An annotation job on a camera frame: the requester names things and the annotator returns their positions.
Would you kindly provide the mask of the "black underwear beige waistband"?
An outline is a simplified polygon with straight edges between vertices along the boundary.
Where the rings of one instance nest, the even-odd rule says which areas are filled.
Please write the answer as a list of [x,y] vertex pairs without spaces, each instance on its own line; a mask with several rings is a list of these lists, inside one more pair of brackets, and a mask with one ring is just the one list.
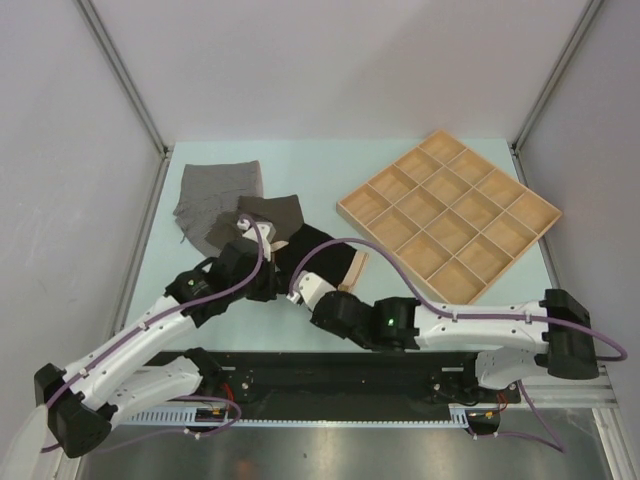
[[[275,252],[277,267],[291,276],[303,258],[315,247],[332,240],[332,237],[303,224],[288,240],[288,244]],[[314,255],[303,271],[317,274],[333,287],[351,293],[364,271],[368,254],[346,243],[331,245]]]

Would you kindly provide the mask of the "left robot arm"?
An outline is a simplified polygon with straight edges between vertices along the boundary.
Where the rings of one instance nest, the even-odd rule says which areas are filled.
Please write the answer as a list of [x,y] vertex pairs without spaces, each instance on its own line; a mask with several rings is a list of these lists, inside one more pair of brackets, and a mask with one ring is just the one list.
[[46,407],[55,439],[50,448],[78,458],[140,411],[193,394],[202,400],[214,397],[221,387],[219,366],[201,348],[158,369],[142,368],[171,342],[225,313],[231,303],[276,296],[271,246],[255,235],[231,241],[220,256],[178,274],[136,323],[64,368],[48,363],[36,371],[36,403]]

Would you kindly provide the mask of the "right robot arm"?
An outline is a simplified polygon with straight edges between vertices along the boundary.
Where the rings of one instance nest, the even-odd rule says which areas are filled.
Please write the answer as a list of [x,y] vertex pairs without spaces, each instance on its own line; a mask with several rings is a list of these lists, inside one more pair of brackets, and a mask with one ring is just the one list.
[[540,301],[505,307],[429,305],[389,297],[371,305],[343,291],[305,294],[316,327],[375,352],[479,346],[463,393],[484,401],[496,390],[541,373],[565,380],[599,374],[588,311],[568,292],[548,289]]

